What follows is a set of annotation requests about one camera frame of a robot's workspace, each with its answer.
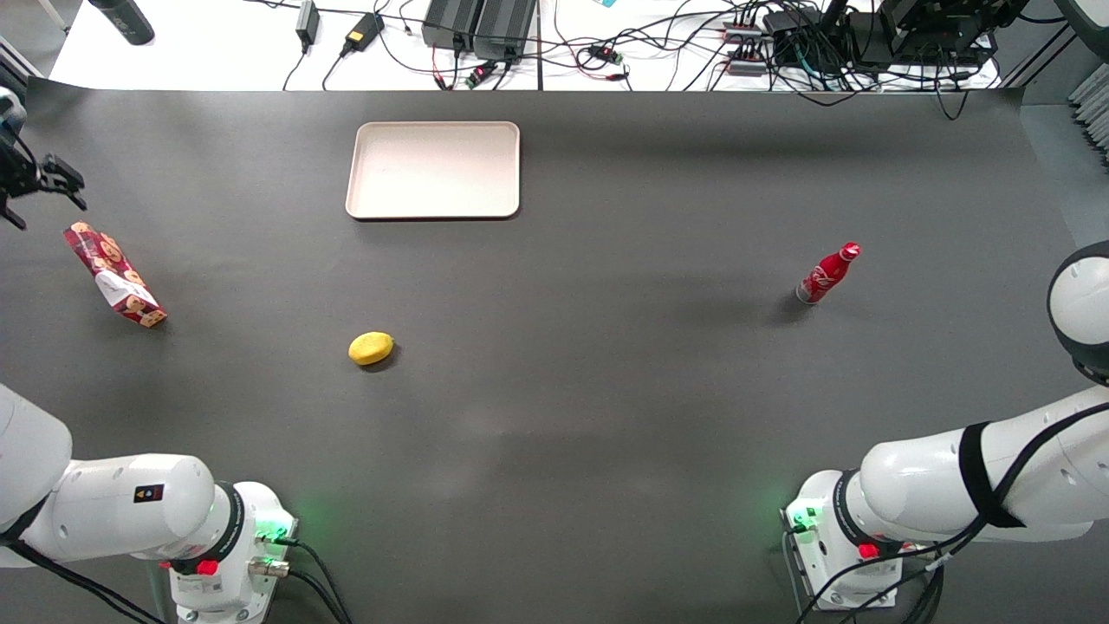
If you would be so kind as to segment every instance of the snack bag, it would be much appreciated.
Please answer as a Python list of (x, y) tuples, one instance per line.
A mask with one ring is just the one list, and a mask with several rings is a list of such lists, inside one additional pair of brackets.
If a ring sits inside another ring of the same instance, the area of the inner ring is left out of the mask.
[(89, 267), (112, 309), (144, 328), (152, 328), (167, 317), (114, 238), (93, 229), (84, 221), (70, 225), (64, 233), (65, 241)]

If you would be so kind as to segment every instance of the white table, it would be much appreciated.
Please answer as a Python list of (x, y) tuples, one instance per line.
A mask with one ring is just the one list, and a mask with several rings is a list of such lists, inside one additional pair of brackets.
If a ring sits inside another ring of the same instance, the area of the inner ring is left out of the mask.
[[(298, 3), (298, 0), (285, 0)], [(397, 16), (401, 0), (377, 0), (378, 7), (387, 16)], [(406, 18), (423, 19), (429, 0), (413, 0), (405, 8)], [(536, 21), (541, 20), (542, 39), (558, 42), (554, 29), (556, 4), (558, 25), (568, 39), (574, 37), (604, 38), (630, 27), (640, 27), (653, 20), (672, 16), (681, 4), (680, 0), (618, 0), (606, 8), (594, 0), (539, 0)], [(98, 89), (153, 89), (153, 90), (200, 90), (200, 91), (276, 91), (288, 71), (301, 55), (301, 47), (293, 32), (297, 18), (295, 8), (271, 9), (256, 2), (243, 0), (136, 0), (154, 27), (154, 41), (146, 45), (131, 45), (123, 40), (114, 27), (88, 2), (82, 4), (73, 21), (69, 38), (59, 54), (50, 78), (80, 86)], [(859, 10), (871, 11), (871, 0), (852, 0)], [(373, 0), (318, 0), (317, 6), (327, 9), (370, 11)], [(728, 6), (720, 0), (692, 0), (682, 13), (724, 10)], [(319, 90), (321, 81), (335, 61), (343, 39), (357, 21), (356, 16), (322, 13), (316, 44), (289, 80), (289, 90)], [(684, 40), (689, 33), (704, 21), (704, 17), (679, 20), (672, 30), (672, 38)], [(661, 37), (667, 24), (649, 30)], [(413, 35), (406, 35), (403, 24), (395, 19), (386, 20), (381, 37), (368, 50), (353, 53), (344, 59), (327, 81), (328, 90), (436, 90), (433, 79), (424, 73), (409, 71), (389, 58), (391, 51), (399, 60), (418, 69), (430, 69), (431, 50), (424, 44), (419, 24), (413, 23)], [(531, 37), (538, 37), (533, 25)], [(721, 39), (716, 32), (702, 32), (694, 42), (709, 50), (689, 47), (678, 59), (678, 74), (673, 89), (680, 90), (693, 80), (713, 57)], [(545, 57), (563, 63), (571, 63), (564, 47), (550, 49), (543, 45)], [(533, 51), (536, 44), (529, 47)], [(624, 62), (631, 70), (630, 82), (637, 91), (661, 91), (671, 81), (675, 67), (674, 52), (660, 52), (641, 42), (619, 45)], [(452, 55), (439, 51), (438, 67), (450, 80)], [(533, 90), (538, 86), (536, 60), (525, 60), (512, 68), (500, 89)], [(479, 61), (472, 54), (464, 54), (461, 64), (472, 67)], [(620, 71), (609, 65), (611, 72)], [(549, 91), (593, 91), (627, 90), (620, 82), (593, 80), (572, 68), (543, 63), (543, 88)], [(786, 70), (795, 76), (795, 82), (777, 81), (774, 89), (790, 91), (804, 89), (807, 83), (802, 70)], [(933, 68), (912, 68), (910, 73), (924, 72), (933, 75)], [(695, 81), (691, 90), (708, 86), (709, 72)], [(980, 89), (997, 80), (996, 65), (987, 64), (983, 71), (960, 83), (965, 89)], [(904, 90), (918, 83), (909, 80), (894, 80), (883, 85), (883, 90)], [(739, 78), (725, 75), (716, 90), (766, 91), (769, 78)], [(490, 84), (481, 85), (489, 89)]]

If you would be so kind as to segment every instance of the lemon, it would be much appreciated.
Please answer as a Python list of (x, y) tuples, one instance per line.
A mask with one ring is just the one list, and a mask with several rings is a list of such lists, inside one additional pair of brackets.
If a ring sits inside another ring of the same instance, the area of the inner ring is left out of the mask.
[(354, 360), (355, 365), (365, 367), (374, 362), (380, 362), (393, 352), (393, 337), (383, 333), (369, 333), (354, 339), (347, 356)]

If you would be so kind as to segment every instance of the gray table surface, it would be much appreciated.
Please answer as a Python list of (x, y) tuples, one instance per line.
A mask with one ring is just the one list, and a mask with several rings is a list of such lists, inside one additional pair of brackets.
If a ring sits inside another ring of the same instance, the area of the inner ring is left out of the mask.
[[(26, 137), (91, 209), (13, 202), (31, 229), (0, 227), (0, 380), (78, 458), (190, 453), (271, 485), (359, 624), (788, 623), (776, 514), (810, 473), (1083, 388), (1044, 309), (1074, 243), (1017, 96), (948, 123), (904, 95), (38, 82)], [(516, 217), (344, 213), (359, 124), (499, 119), (522, 132)], [(60, 232), (81, 216), (163, 327), (106, 307)], [(852, 238), (847, 280), (800, 308)], [(372, 330), (399, 352), (366, 371), (346, 348)], [(936, 622), (1106, 621), (1107, 546), (1098, 526), (968, 549)], [(77, 567), (150, 604), (138, 562)], [(6, 624), (120, 621), (41, 571), (0, 587)], [(325, 620), (283, 584), (271, 622)]]

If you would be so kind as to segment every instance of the red bottle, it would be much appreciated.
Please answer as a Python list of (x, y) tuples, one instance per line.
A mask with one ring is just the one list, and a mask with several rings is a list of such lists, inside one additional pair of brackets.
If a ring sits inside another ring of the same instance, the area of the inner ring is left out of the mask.
[(858, 243), (847, 243), (838, 253), (821, 259), (797, 286), (797, 298), (810, 305), (823, 298), (847, 274), (851, 260), (858, 257), (861, 250)]

